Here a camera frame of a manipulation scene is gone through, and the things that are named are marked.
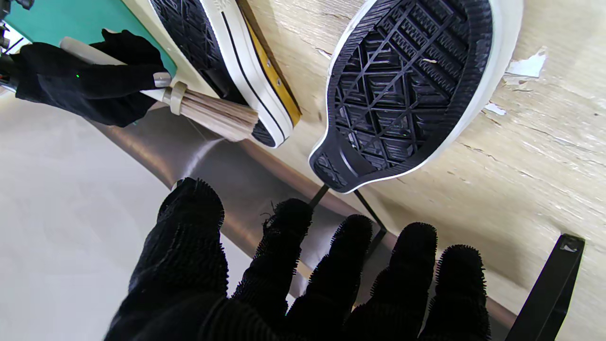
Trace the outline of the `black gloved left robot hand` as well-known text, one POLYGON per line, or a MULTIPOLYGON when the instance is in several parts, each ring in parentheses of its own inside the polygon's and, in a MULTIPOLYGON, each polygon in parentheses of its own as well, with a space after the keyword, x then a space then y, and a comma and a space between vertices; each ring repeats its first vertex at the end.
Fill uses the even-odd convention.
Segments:
POLYGON ((411 223, 365 304, 354 307, 373 234, 348 216, 305 293, 288 306, 312 207, 279 203, 232 296, 220 242, 224 209, 200 179, 184 178, 162 203, 155 227, 111 321, 106 341, 488 341, 479 252, 453 245, 437 255, 437 231, 411 223))

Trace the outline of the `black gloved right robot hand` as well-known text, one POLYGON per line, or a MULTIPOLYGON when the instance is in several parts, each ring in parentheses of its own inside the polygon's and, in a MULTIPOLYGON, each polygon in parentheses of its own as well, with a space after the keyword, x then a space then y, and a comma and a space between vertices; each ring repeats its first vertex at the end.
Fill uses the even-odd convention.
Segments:
POLYGON ((65 50, 34 42, 13 54, 18 99, 60 108, 106 126, 125 127, 143 118, 155 100, 145 90, 171 82, 159 50, 128 30, 102 30, 92 47, 121 65, 88 64, 65 50))

